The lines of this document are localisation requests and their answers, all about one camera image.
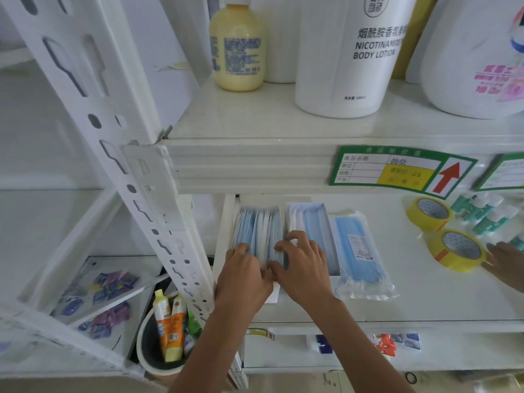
forearm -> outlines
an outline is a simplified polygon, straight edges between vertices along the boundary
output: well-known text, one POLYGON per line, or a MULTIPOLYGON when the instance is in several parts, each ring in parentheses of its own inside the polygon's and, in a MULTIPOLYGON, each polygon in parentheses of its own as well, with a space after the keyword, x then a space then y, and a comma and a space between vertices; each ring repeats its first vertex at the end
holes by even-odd
POLYGON ((243 318, 215 308, 170 393, 221 390, 249 326, 243 318))
POLYGON ((335 351, 356 393, 413 392, 363 333, 342 301, 326 297, 308 313, 335 351))

hand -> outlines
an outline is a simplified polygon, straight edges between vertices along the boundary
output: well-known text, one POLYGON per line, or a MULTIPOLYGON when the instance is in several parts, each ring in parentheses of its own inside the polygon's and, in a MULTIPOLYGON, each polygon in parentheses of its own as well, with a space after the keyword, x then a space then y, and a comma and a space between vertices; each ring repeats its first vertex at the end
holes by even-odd
POLYGON ((507 243, 488 244, 482 267, 504 284, 524 293, 524 253, 507 243))
POLYGON ((260 270, 258 259, 246 255, 248 250, 249 245, 244 243, 227 250, 215 290, 215 309, 240 317, 239 322, 247 324, 273 292, 272 271, 260 270))
POLYGON ((308 239, 304 231, 290 231, 285 240, 275 244, 275 250, 285 251, 289 256, 289 267, 284 270, 274 260, 268 262, 279 284, 289 297, 311 315, 311 311, 325 298, 335 298, 331 290, 328 265, 322 248, 308 239), (298 239, 295 247, 288 240, 298 239))

bucket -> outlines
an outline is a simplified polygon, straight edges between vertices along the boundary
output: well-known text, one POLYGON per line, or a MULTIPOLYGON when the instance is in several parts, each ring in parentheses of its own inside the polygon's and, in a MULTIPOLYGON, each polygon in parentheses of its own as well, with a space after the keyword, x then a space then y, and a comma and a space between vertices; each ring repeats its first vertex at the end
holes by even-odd
MULTIPOLYGON (((178 293, 178 291, 174 291, 171 294, 166 294, 166 297, 169 298, 170 305, 173 305, 174 297, 176 297, 178 293)), ((158 376, 160 379, 179 373, 187 360, 187 358, 183 356, 179 361, 164 362, 160 348, 157 321, 154 318, 154 309, 151 309, 147 313, 140 325, 136 339, 136 353, 141 366, 144 367, 148 373, 158 376)))

perforated metal upright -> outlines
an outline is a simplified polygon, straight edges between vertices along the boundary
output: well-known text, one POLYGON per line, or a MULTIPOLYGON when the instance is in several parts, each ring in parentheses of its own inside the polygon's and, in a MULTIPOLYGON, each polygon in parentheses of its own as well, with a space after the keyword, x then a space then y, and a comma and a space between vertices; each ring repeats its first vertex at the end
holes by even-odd
MULTIPOLYGON (((2 0, 176 286, 202 324, 214 280, 170 158, 120 0, 2 0)), ((230 375, 247 387, 237 355, 230 375)))

yellow tape roll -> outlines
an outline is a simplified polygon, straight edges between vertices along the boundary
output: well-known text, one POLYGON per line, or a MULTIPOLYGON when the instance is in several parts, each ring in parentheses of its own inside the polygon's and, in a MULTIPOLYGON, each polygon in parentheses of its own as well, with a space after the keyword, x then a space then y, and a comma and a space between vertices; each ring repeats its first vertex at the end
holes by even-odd
POLYGON ((417 198, 406 214, 414 225, 426 231, 441 230, 453 217, 446 204, 430 197, 417 198))
POLYGON ((444 229, 428 244, 433 258, 448 269, 467 273, 486 260, 486 251, 474 238, 457 230, 444 229))

